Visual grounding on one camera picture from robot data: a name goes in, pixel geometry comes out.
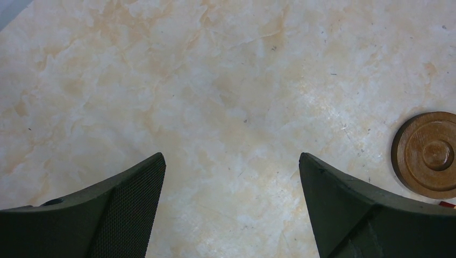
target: wooden lid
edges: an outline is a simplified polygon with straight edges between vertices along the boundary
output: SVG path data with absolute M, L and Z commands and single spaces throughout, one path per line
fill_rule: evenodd
M 410 190 L 434 199 L 456 197 L 456 115 L 420 114 L 397 132 L 391 161 Z

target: brown wooden disc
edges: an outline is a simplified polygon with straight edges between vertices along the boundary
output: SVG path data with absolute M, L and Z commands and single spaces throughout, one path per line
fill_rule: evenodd
M 408 120 L 397 132 L 391 161 L 410 190 L 434 199 L 456 197 L 456 114 L 431 112 Z

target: beige marble tabletop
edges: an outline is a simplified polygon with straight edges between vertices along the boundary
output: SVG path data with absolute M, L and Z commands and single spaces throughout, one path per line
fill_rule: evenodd
M 456 112 L 456 2 L 35 0 L 0 32 L 0 209 L 163 152 L 147 257 L 318 257 L 298 158 L 388 191 Z

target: black textured pad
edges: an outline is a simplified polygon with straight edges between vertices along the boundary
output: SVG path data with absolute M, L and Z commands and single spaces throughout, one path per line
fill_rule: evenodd
M 0 211 L 0 257 L 144 257 L 165 166 L 157 153 L 40 207 Z
M 387 192 L 308 153 L 300 172 L 321 258 L 455 257 L 455 209 Z

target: round wooden object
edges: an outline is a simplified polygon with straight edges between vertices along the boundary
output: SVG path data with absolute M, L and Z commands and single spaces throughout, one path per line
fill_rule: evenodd
M 408 120 L 394 138 L 394 171 L 418 194 L 434 199 L 456 197 L 455 147 L 456 114 L 420 114 Z

